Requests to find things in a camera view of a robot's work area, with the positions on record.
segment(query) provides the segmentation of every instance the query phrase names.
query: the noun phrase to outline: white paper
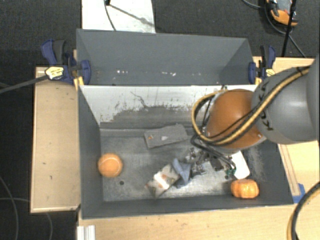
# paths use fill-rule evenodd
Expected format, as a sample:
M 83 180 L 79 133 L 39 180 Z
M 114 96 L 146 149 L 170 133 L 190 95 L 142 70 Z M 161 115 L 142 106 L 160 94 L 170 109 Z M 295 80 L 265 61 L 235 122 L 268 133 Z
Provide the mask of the white paper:
M 82 0 L 82 28 L 110 30 L 113 28 L 106 14 L 105 0 Z M 151 0 L 111 0 L 107 6 L 117 31 L 155 33 Z

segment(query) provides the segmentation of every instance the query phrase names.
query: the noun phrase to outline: orange pumpkin toy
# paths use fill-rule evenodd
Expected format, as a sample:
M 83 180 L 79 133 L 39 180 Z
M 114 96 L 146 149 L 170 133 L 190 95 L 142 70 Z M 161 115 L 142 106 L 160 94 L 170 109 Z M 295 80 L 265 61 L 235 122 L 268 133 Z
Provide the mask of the orange pumpkin toy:
M 253 179 L 237 179 L 231 183 L 231 192 L 236 198 L 252 199 L 259 195 L 259 188 Z

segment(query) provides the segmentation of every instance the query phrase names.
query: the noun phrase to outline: white label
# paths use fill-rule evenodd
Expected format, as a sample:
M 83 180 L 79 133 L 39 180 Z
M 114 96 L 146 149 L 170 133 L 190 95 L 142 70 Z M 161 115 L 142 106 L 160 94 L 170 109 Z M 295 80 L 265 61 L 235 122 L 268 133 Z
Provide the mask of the white label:
M 233 154 L 231 157 L 232 161 L 235 163 L 236 166 L 234 176 L 238 180 L 245 179 L 246 177 L 248 177 L 250 175 L 250 170 L 241 151 Z

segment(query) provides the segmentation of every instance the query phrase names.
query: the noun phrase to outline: blue clamp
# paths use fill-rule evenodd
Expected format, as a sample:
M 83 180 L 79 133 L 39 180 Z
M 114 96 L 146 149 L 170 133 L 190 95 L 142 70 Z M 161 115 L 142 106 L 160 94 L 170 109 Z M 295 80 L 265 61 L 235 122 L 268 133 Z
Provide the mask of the blue clamp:
M 67 84 L 73 85 L 74 79 L 73 71 L 76 71 L 77 76 L 83 77 L 83 82 L 88 85 L 91 79 L 91 67 L 89 61 L 82 60 L 80 65 L 70 52 L 65 52 L 64 40 L 49 39 L 41 45 L 41 53 L 43 57 L 49 62 L 49 65 L 59 66 L 48 68 L 46 72 L 48 78 L 54 81 L 62 81 Z
M 260 46 L 262 60 L 259 61 L 259 67 L 256 63 L 250 62 L 248 67 L 248 79 L 250 84 L 256 83 L 256 78 L 264 80 L 268 77 L 267 70 L 272 69 L 274 62 L 276 61 L 276 50 L 269 45 L 265 47 Z

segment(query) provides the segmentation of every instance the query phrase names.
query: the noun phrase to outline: white object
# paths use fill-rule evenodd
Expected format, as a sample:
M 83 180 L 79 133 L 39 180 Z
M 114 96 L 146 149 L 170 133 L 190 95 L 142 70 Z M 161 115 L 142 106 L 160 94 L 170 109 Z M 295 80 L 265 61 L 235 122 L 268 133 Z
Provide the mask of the white object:
M 238 180 L 245 179 L 246 177 L 248 177 L 250 175 L 250 170 L 241 151 L 233 154 L 231 157 L 232 161 L 235 163 L 236 166 L 234 176 Z
M 151 0 L 111 0 L 107 10 L 117 31 L 155 33 Z M 104 0 L 82 0 L 82 28 L 113 30 Z
M 77 240 L 96 240 L 96 227 L 94 225 L 77 226 L 76 239 Z

